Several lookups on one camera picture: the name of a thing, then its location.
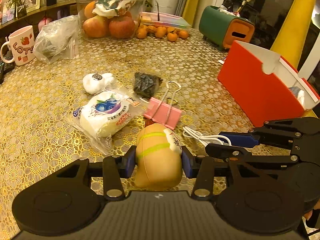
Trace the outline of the yellow squishy bun toy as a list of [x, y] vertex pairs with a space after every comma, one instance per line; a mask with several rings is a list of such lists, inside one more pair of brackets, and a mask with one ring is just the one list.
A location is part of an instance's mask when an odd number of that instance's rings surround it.
[[136, 141], [135, 185], [163, 190], [182, 179], [182, 146], [175, 133], [161, 124], [143, 128]]

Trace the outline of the red cardboard box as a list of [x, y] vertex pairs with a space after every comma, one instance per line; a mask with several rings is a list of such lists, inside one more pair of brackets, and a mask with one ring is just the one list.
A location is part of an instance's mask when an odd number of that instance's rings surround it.
[[300, 118], [319, 104], [319, 95], [280, 54], [234, 41], [218, 80], [254, 126]]

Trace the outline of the packaged white bread bun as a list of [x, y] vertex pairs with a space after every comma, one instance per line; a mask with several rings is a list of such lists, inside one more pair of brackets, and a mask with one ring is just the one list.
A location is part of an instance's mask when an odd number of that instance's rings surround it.
[[66, 116], [66, 121], [84, 133], [91, 146], [104, 156], [113, 152], [112, 136], [133, 118], [143, 114], [145, 103], [125, 87], [108, 86], [84, 106]]

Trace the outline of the pink binder clip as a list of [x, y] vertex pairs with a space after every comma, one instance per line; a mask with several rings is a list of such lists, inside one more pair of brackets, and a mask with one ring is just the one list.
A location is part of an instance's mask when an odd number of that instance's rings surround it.
[[[170, 102], [166, 103], [165, 99], [168, 99], [167, 94], [170, 90], [170, 85], [175, 85], [177, 88], [173, 91], [172, 96], [169, 98]], [[173, 104], [176, 93], [182, 89], [182, 86], [175, 81], [168, 81], [166, 83], [166, 88], [167, 90], [165, 91], [161, 100], [151, 97], [144, 113], [144, 117], [154, 123], [162, 124], [166, 128], [174, 130], [180, 119], [182, 111], [173, 107]]]

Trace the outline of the white plush toy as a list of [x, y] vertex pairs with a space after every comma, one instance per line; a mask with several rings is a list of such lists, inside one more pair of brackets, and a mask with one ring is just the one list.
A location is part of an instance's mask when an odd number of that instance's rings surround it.
[[83, 84], [84, 90], [88, 94], [96, 94], [101, 92], [108, 85], [110, 85], [113, 82], [113, 80], [114, 78], [112, 73], [104, 73], [104, 74], [91, 73], [91, 74], [87, 74], [83, 78], [82, 84]]

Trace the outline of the small black wrapped packet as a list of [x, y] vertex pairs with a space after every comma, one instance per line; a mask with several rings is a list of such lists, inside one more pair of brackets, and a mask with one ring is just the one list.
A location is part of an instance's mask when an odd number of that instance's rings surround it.
[[145, 99], [153, 97], [163, 80], [157, 75], [151, 75], [144, 72], [135, 73], [135, 82], [133, 91]]

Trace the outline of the green orange tissue box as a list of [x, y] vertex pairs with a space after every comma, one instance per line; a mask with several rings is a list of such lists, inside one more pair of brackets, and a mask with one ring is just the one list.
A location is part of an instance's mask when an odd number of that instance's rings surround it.
[[255, 27], [249, 20], [221, 12], [218, 7], [207, 6], [201, 16], [199, 31], [220, 50], [230, 49], [233, 41], [249, 43]]

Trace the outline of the small mandarin orange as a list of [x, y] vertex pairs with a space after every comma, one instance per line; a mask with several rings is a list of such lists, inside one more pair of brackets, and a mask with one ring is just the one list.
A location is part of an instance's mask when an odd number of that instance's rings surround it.
[[182, 39], [187, 39], [189, 37], [189, 33], [185, 30], [180, 30], [178, 32], [178, 36]]
[[158, 27], [155, 32], [156, 38], [163, 38], [167, 35], [167, 28], [166, 27]]
[[167, 40], [170, 42], [176, 42], [178, 39], [178, 35], [176, 33], [168, 33]]

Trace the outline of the clear plastic bag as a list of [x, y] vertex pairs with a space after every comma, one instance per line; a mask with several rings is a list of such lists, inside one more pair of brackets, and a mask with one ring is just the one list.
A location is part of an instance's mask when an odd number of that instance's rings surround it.
[[51, 64], [59, 59], [78, 57], [78, 16], [71, 15], [42, 27], [33, 53], [37, 59]]

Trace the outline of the pastel flat plastic case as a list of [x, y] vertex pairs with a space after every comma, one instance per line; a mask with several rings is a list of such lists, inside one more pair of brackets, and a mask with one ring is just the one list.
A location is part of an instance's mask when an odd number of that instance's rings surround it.
[[177, 29], [190, 29], [191, 25], [182, 17], [161, 12], [140, 12], [140, 22], [144, 25], [156, 27], [174, 27]]

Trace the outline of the black remote control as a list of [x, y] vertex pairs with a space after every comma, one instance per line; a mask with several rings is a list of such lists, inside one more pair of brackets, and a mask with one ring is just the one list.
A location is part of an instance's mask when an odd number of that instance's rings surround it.
[[[6, 55], [4, 56], [6, 60], [11, 60], [13, 58], [12, 52], [9, 50], [7, 51]], [[3, 60], [0, 60], [0, 84], [3, 83], [5, 74], [8, 74], [10, 71], [14, 70], [15, 63], [5, 63]]]

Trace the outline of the clear fruit container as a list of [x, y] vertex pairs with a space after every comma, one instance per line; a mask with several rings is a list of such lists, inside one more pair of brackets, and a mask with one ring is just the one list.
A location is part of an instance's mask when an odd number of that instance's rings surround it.
[[133, 38], [148, 0], [75, 0], [79, 33], [89, 41]]

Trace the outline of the pink strawberry mug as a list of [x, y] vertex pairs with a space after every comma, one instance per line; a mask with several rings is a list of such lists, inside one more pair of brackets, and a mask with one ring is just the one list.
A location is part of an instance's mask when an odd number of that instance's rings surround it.
[[[4, 63], [16, 63], [22, 66], [29, 63], [35, 58], [33, 53], [35, 45], [35, 37], [33, 26], [28, 25], [9, 35], [9, 40], [1, 46], [1, 59]], [[11, 48], [12, 59], [6, 60], [3, 56], [3, 48], [7, 46]]]

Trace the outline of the wooden tv cabinet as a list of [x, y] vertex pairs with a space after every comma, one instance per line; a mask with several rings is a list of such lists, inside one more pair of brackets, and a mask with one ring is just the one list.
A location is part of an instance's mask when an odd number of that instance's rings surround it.
[[66, 2], [59, 2], [55, 5], [40, 7], [40, 9], [27, 13], [25, 16], [15, 18], [3, 25], [1, 25], [1, 38], [8, 37], [14, 31], [32, 25], [36, 32], [39, 31], [38, 24], [40, 20], [46, 16], [52, 20], [69, 16], [70, 14], [77, 14], [76, 1], [68, 0]]

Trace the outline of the potted green plant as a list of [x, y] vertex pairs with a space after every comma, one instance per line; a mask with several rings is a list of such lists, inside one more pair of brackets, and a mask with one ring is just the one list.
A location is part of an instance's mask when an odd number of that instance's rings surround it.
[[7, 22], [27, 14], [26, 0], [7, 0], [3, 8], [6, 9], [3, 16], [7, 17]]

